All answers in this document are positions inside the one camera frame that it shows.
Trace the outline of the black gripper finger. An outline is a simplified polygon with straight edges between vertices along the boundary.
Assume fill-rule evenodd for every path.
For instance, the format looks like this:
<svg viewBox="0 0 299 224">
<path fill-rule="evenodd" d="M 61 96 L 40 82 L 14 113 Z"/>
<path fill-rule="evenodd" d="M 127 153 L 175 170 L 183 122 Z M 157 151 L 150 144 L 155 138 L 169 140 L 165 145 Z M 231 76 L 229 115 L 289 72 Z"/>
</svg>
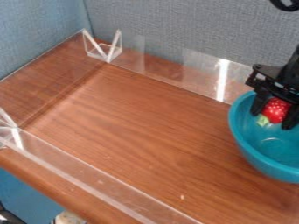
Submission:
<svg viewBox="0 0 299 224">
<path fill-rule="evenodd" d="M 293 104 L 286 111 L 282 129 L 291 130 L 299 124 L 299 104 Z"/>
<path fill-rule="evenodd" d="M 257 96 L 250 109 L 250 112 L 254 116 L 262 112 L 262 109 L 267 105 L 267 101 L 271 96 L 269 90 L 265 88 L 257 89 L 255 92 Z"/>
</svg>

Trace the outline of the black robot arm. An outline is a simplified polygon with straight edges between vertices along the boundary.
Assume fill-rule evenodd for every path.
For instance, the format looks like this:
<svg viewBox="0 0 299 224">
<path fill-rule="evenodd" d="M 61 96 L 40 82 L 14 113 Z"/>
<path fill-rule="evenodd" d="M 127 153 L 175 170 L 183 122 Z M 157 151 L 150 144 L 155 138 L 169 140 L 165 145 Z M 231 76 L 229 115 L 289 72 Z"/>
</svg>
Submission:
<svg viewBox="0 0 299 224">
<path fill-rule="evenodd" d="M 283 66 L 255 64 L 246 84 L 254 88 L 257 96 L 250 112 L 257 116 L 274 96 L 290 103 L 290 109 L 282 121 L 282 129 L 290 130 L 299 124 L 299 45 Z"/>
</svg>

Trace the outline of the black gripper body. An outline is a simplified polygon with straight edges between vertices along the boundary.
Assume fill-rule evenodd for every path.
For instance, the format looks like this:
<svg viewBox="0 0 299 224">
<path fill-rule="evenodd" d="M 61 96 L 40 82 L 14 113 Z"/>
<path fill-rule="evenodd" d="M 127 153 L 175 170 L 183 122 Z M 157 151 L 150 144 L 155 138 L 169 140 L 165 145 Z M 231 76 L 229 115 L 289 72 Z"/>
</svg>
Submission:
<svg viewBox="0 0 299 224">
<path fill-rule="evenodd" d="M 246 84 L 254 89 L 265 88 L 282 100 L 299 104 L 299 64 L 285 66 L 255 64 Z"/>
</svg>

